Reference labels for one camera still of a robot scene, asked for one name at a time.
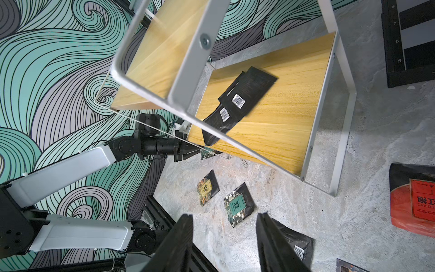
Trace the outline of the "yellow oolong tea bag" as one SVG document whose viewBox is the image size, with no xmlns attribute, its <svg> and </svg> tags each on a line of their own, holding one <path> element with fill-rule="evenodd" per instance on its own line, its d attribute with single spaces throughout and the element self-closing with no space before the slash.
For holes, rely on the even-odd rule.
<svg viewBox="0 0 435 272">
<path fill-rule="evenodd" d="M 199 204 L 204 206 L 210 199 L 220 192 L 214 170 L 211 170 L 198 184 L 197 193 Z"/>
</svg>

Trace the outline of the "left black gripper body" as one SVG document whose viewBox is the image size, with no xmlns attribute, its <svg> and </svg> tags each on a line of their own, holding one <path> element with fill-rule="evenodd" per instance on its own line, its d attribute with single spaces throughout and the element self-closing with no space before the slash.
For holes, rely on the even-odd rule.
<svg viewBox="0 0 435 272">
<path fill-rule="evenodd" d="M 174 161 L 178 162 L 190 158 L 190 145 L 177 138 L 146 137 L 141 142 L 140 154 L 174 156 Z"/>
</svg>

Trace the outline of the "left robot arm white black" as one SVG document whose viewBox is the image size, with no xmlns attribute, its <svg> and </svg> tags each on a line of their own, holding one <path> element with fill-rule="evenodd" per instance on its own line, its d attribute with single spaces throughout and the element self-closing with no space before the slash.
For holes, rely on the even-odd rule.
<svg viewBox="0 0 435 272">
<path fill-rule="evenodd" d="M 182 137 L 121 136 L 2 184 L 1 257 L 53 249 L 155 253 L 165 231 L 138 220 L 111 221 L 110 193 L 73 184 L 133 155 L 179 162 L 199 152 Z"/>
</svg>

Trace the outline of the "red tea bag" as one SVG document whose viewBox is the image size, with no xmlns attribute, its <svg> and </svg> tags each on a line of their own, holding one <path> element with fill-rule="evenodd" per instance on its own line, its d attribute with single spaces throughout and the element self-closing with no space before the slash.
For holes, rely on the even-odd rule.
<svg viewBox="0 0 435 272">
<path fill-rule="evenodd" d="M 390 217 L 397 228 L 435 236 L 435 167 L 393 163 L 389 169 Z"/>
</svg>

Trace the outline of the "green jasmine tea bag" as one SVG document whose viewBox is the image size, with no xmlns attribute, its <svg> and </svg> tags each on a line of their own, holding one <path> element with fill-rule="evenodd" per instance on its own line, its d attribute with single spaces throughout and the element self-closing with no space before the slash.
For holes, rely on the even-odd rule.
<svg viewBox="0 0 435 272">
<path fill-rule="evenodd" d="M 251 215 L 256 207 L 245 182 L 225 196 L 223 203 L 232 228 Z"/>
<path fill-rule="evenodd" d="M 213 150 L 212 148 L 203 147 L 201 148 L 201 160 L 212 158 L 213 156 L 216 156 L 218 153 L 216 150 Z"/>
</svg>

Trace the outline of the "black orange tea bag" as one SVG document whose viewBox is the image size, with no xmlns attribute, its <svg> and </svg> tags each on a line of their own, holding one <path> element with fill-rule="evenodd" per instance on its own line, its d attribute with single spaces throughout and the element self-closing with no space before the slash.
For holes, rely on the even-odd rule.
<svg viewBox="0 0 435 272">
<path fill-rule="evenodd" d="M 337 258 L 336 272 L 368 272 L 368 270 Z"/>
</svg>

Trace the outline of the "green jasmine tea bag top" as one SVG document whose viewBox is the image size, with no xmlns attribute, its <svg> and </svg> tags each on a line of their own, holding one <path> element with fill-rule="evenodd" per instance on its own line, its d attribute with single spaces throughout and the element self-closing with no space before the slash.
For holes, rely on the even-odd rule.
<svg viewBox="0 0 435 272">
<path fill-rule="evenodd" d="M 245 182 L 225 196 L 223 203 L 232 228 L 251 215 L 256 207 Z"/>
</svg>

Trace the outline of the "black tea bag barcode top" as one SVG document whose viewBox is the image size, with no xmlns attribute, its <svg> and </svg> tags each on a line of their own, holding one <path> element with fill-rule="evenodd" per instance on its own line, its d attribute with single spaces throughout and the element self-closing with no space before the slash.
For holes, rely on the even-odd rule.
<svg viewBox="0 0 435 272">
<path fill-rule="evenodd" d="M 283 234 L 287 243 L 292 247 L 298 258 L 304 263 L 307 268 L 310 269 L 313 259 L 315 240 L 303 233 L 299 233 L 295 230 L 288 228 L 274 218 L 272 219 L 272 221 Z"/>
</svg>

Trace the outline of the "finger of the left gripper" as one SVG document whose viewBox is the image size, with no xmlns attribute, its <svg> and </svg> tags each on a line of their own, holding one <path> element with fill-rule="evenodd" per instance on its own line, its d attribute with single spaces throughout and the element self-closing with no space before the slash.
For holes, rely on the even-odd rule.
<svg viewBox="0 0 435 272">
<path fill-rule="evenodd" d="M 201 148 L 190 144 L 183 144 L 180 147 L 180 160 L 187 160 L 201 152 Z"/>
</svg>

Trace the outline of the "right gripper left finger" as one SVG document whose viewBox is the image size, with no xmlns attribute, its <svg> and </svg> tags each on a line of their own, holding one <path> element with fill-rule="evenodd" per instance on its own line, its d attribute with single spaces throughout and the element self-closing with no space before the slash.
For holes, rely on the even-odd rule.
<svg viewBox="0 0 435 272">
<path fill-rule="evenodd" d="M 142 272 L 188 272 L 193 231 L 193 216 L 183 214 Z"/>
</svg>

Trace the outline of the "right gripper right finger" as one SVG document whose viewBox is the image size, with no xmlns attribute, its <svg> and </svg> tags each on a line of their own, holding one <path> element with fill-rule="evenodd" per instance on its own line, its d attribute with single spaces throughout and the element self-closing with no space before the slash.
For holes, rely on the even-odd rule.
<svg viewBox="0 0 435 272">
<path fill-rule="evenodd" d="M 267 213 L 256 222 L 258 255 L 263 272 L 309 272 Z"/>
</svg>

